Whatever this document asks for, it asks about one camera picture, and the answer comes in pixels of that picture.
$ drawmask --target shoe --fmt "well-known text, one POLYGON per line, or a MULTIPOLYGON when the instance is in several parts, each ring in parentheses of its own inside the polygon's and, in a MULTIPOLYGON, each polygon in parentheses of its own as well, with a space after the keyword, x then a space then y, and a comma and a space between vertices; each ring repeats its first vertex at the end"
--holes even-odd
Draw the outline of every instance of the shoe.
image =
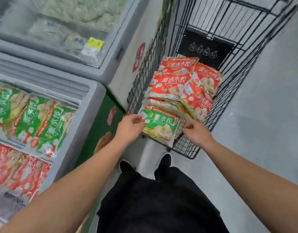
POLYGON ((170 167, 172 165, 172 156, 170 155, 170 153, 166 152, 163 154, 163 158, 161 159, 159 166, 161 165, 167 167, 170 167))
POLYGON ((120 161, 120 164, 119 164, 119 167, 120 167, 120 171, 121 172, 128 172, 128 171, 132 171, 132 172, 135 172, 136 168, 133 167, 128 161, 126 160, 121 160, 120 161))

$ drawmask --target yellow label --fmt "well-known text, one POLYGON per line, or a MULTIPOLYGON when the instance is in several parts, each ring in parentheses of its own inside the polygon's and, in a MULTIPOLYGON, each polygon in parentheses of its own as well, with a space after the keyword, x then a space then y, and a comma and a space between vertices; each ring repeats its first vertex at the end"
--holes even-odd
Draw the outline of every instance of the yellow label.
POLYGON ((104 45, 104 41, 102 40, 98 40, 95 38, 90 38, 90 40, 88 41, 88 46, 95 48, 97 50, 101 50, 102 46, 104 45))

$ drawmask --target shopping cart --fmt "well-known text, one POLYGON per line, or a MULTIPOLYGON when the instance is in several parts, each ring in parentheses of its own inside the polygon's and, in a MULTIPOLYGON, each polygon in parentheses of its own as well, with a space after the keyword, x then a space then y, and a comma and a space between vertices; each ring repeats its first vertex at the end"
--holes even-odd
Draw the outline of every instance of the shopping cart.
MULTIPOLYGON (((164 55, 198 56, 225 75, 204 122, 212 131, 264 47, 298 10, 298 0, 249 1, 165 0, 155 38, 129 93, 127 113, 139 111, 164 55)), ((166 147, 194 159, 200 148, 183 134, 185 123, 181 122, 173 147, 166 147)))

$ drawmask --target right arm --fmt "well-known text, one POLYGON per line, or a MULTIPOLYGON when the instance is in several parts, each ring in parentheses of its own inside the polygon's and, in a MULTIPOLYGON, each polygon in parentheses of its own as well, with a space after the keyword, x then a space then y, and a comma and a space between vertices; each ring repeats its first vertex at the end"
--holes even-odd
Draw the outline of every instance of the right arm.
POLYGON ((257 166, 216 142, 191 121, 186 137, 202 148, 252 212, 272 233, 298 232, 298 186, 257 166))

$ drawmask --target forearm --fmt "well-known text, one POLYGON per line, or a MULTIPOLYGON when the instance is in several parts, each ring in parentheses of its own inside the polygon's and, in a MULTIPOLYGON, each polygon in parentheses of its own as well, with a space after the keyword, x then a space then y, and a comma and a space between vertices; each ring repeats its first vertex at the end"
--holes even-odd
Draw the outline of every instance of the forearm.
POLYGON ((298 186, 237 155, 219 143, 205 152, 271 232, 298 232, 298 186))
POLYGON ((112 140, 13 216, 1 233, 75 232, 103 190, 126 145, 112 140))

